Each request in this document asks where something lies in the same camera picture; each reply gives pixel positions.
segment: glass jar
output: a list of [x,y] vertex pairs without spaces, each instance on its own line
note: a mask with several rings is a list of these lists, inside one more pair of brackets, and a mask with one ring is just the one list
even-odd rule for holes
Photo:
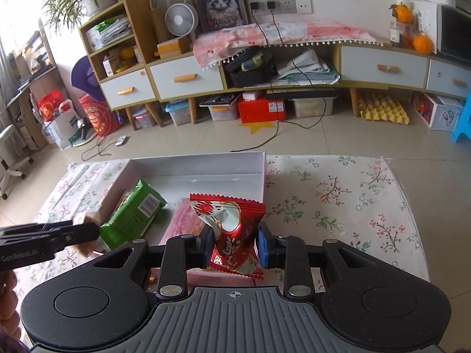
[[389,39],[394,47],[413,49],[414,35],[412,25],[402,22],[391,22],[389,25]]

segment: framed cat picture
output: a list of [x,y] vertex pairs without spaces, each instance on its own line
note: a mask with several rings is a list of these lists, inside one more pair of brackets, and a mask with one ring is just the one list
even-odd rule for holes
[[203,32],[247,25],[244,0],[192,0],[198,11]]

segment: yellow star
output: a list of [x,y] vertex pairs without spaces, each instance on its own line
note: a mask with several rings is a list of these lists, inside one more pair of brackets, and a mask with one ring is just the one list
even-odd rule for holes
[[239,126],[250,127],[250,134],[255,134],[263,127],[276,128],[276,126],[271,122],[241,123]]

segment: blue toy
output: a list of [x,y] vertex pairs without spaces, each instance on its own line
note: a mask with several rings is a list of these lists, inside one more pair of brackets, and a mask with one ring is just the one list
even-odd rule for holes
[[461,134],[466,134],[471,139],[471,94],[465,103],[465,108],[461,112],[458,123],[456,124],[455,131],[451,133],[450,137],[456,143]]

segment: egg tray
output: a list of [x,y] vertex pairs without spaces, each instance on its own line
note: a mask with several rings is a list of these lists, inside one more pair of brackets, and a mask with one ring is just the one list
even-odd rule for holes
[[361,118],[370,121],[390,121],[394,123],[409,124],[409,117],[399,103],[389,95],[364,93],[359,94],[359,108]]

